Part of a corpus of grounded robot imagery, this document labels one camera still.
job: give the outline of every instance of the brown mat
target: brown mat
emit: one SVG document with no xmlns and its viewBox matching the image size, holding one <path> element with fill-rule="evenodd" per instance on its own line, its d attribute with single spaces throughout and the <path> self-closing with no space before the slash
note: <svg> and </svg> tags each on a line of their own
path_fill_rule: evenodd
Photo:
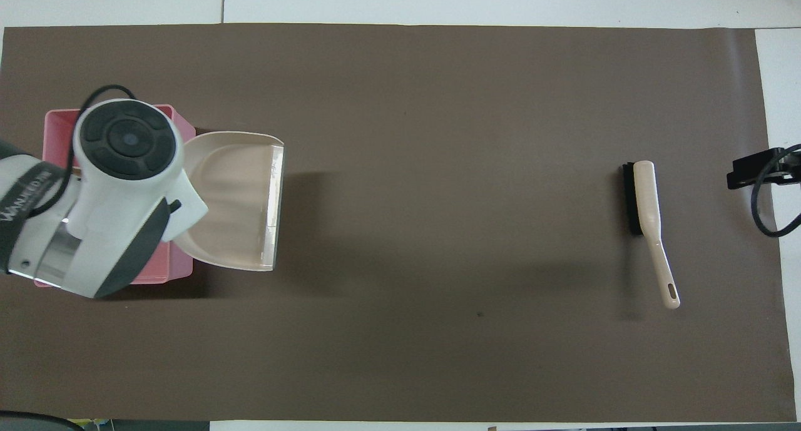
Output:
<svg viewBox="0 0 801 431">
<path fill-rule="evenodd" d="M 3 138 L 122 83 L 286 142 L 277 271 L 84 300 L 0 283 L 0 403 L 67 417 L 795 420 L 753 31 L 7 29 Z M 657 166 L 681 308 L 626 234 Z"/>
</svg>

